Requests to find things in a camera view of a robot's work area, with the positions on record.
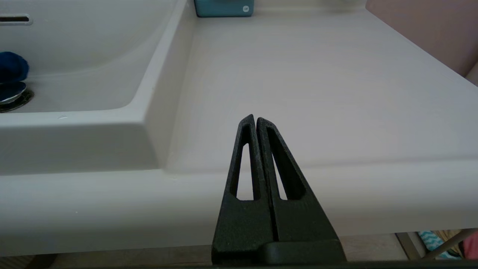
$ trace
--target sink drain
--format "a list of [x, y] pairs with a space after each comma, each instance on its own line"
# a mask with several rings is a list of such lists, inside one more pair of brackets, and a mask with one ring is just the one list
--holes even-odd
[[0, 104], [0, 113], [15, 110], [28, 103], [35, 93], [29, 89], [24, 90], [14, 101]]

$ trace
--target teal container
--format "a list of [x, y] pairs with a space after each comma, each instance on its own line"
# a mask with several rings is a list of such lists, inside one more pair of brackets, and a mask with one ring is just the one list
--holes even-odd
[[250, 17], [254, 0], [194, 0], [198, 17]]

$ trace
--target tile floor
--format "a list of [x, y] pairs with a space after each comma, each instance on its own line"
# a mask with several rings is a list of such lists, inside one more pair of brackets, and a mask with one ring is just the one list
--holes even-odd
[[[341, 237], [347, 260], [406, 260], [395, 234]], [[52, 268], [210, 265], [210, 246], [60, 254]]]

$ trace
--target white countertop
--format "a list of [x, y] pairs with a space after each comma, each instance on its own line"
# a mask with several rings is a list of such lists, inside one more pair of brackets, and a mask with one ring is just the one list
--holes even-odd
[[164, 169], [1, 177], [0, 254], [210, 244], [250, 113], [339, 235], [478, 226], [474, 85], [365, 10], [258, 11], [198, 21]]

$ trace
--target blue sponge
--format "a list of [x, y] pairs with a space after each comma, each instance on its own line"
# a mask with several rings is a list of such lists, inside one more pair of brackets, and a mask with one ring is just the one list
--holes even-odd
[[27, 78], [27, 61], [13, 52], [0, 52], [0, 83], [22, 81]]

